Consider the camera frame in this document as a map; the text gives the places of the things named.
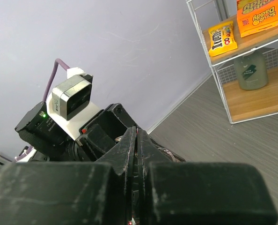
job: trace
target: snack package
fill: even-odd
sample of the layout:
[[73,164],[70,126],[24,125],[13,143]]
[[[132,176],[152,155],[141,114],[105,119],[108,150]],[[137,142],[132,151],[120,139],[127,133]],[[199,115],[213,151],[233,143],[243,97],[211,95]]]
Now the snack package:
[[228,21],[209,29],[211,39],[209,55],[211,57],[238,48],[234,40],[233,24],[233,21]]
[[237,0],[241,37],[278,26],[278,0]]

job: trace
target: wall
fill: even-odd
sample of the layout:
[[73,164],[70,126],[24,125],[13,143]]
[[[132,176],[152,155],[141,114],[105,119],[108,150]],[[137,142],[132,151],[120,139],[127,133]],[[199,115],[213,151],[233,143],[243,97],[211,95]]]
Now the wall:
[[[213,4],[199,15],[203,27],[218,22]],[[0,151],[10,157],[58,57],[94,75],[95,104],[120,102],[145,129],[209,74],[185,0],[0,0]],[[64,78],[59,69],[54,84]]]

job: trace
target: jar label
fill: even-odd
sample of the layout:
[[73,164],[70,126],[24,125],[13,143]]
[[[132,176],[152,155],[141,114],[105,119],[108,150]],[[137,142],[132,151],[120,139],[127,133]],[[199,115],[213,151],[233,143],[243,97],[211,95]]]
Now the jar label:
[[255,65],[250,65],[250,67],[248,67],[247,70],[245,70],[242,73],[243,79],[247,80],[248,78],[250,78],[254,73],[256,72],[256,66]]

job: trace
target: gray floor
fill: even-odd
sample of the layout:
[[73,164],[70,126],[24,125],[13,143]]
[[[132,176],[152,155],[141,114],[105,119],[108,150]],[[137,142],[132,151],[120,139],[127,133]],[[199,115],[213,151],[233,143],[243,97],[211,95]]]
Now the gray floor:
[[229,124],[211,77],[151,135],[187,161],[254,165],[278,209],[278,115]]

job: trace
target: shelf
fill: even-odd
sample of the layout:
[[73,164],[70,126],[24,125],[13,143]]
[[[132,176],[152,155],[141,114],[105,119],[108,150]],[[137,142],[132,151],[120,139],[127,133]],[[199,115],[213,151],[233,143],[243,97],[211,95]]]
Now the shelf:
[[[238,44],[238,48],[235,50],[226,52],[224,54],[211,57],[211,62],[213,65],[220,63],[228,58],[234,57],[238,54],[242,54],[254,47],[260,47],[264,44],[270,43],[270,42],[278,39],[278,26],[268,29],[268,30],[261,31],[256,34],[246,36],[246,37],[240,37],[240,32],[239,32],[236,15],[228,18],[225,21],[230,21],[230,20],[233,20],[233,22],[234,22],[234,38]],[[204,30],[203,34],[205,37],[205,42],[206,42],[207,48],[209,50],[211,47],[211,42],[210,42],[210,35],[209,35],[208,30]]]
[[223,85],[233,122],[278,112],[278,67],[268,70],[269,83],[257,90],[242,90],[238,81]]

